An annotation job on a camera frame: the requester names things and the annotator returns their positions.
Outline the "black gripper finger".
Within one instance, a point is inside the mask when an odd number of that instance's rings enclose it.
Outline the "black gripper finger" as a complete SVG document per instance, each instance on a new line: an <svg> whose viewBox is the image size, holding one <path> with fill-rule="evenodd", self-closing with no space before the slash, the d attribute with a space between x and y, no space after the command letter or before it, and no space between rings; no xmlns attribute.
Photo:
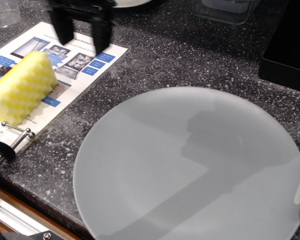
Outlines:
<svg viewBox="0 0 300 240"><path fill-rule="evenodd" d="M110 45L112 37L112 23L109 21L96 21L92 23L92 38L95 53L100 54Z"/></svg>
<svg viewBox="0 0 300 240"><path fill-rule="evenodd" d="M65 11L50 11L50 18L59 42L67 44L74 38L74 26L72 19Z"/></svg>

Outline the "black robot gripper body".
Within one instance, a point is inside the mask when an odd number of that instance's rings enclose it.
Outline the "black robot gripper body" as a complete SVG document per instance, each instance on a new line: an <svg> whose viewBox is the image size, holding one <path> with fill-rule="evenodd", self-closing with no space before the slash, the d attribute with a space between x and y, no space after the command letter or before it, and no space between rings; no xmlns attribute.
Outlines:
<svg viewBox="0 0 300 240"><path fill-rule="evenodd" d="M114 0L49 0L48 13L54 27L69 27L73 21L92 24L95 27L108 26L114 19Z"/></svg>

